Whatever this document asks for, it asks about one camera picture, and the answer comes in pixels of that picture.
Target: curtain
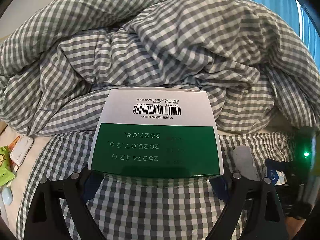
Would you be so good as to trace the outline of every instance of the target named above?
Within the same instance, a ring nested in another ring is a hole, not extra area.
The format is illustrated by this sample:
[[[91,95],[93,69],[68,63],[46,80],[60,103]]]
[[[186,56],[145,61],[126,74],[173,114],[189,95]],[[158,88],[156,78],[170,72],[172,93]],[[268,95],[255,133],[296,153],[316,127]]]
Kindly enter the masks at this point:
[[[252,0],[278,14],[299,35],[320,67],[320,38],[297,0]]]

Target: silver bolt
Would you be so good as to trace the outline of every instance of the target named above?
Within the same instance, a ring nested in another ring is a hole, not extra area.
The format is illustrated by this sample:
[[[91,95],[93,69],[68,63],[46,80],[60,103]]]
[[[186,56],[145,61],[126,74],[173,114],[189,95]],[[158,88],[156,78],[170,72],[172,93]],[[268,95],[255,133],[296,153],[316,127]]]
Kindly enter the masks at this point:
[[[235,172],[234,174],[232,174],[232,176],[233,176],[235,179],[240,179],[240,178],[241,178],[241,174],[238,173],[238,172]]]
[[[44,184],[44,183],[47,182],[47,180],[48,180],[48,179],[47,179],[46,177],[43,177],[43,178],[40,180],[40,183],[41,183],[41,184]]]
[[[264,181],[265,183],[267,183],[267,184],[270,184],[270,183],[271,183],[271,179],[269,179],[269,178],[264,178],[263,181]]]
[[[71,179],[78,179],[79,178],[79,173],[76,173],[76,172],[72,173],[70,177],[71,177]]]

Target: gray cloth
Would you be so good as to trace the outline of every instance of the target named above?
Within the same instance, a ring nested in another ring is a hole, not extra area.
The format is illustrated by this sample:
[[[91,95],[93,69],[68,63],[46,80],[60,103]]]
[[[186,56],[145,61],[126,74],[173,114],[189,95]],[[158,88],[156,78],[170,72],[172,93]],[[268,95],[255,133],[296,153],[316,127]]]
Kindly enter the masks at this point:
[[[71,132],[53,136],[44,147],[32,169],[17,219],[17,236],[23,239],[28,209],[36,186],[45,176],[64,179],[80,171],[88,161],[93,131]],[[220,135],[223,162],[235,170],[232,151],[239,145],[251,148],[261,175],[264,160],[292,159],[291,136],[282,133]],[[61,201],[63,214],[74,240],[80,240],[66,201]],[[208,181],[187,187],[141,187],[105,178],[93,200],[87,203],[106,239],[205,239],[224,207]],[[238,239],[245,222],[243,213],[233,233]]]
[[[0,55],[0,119],[23,134],[94,130],[119,86],[206,91],[221,130],[258,131],[278,109],[319,126],[310,53],[248,0],[55,0]]]

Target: computer mouse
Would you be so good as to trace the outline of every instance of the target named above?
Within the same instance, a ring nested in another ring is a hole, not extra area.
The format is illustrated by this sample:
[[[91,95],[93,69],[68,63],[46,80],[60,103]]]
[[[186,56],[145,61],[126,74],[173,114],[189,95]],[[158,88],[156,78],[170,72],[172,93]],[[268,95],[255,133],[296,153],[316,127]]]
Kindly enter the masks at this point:
[[[10,205],[13,200],[12,192],[9,187],[4,187],[1,192],[3,203],[5,205]]]

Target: green snack package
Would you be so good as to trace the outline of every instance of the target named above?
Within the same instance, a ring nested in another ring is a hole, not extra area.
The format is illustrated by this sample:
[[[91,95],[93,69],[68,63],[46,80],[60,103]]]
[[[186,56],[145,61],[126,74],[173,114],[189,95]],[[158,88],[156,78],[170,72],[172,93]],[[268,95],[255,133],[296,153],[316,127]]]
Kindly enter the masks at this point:
[[[8,147],[0,147],[0,186],[14,178],[15,175],[10,170]]]

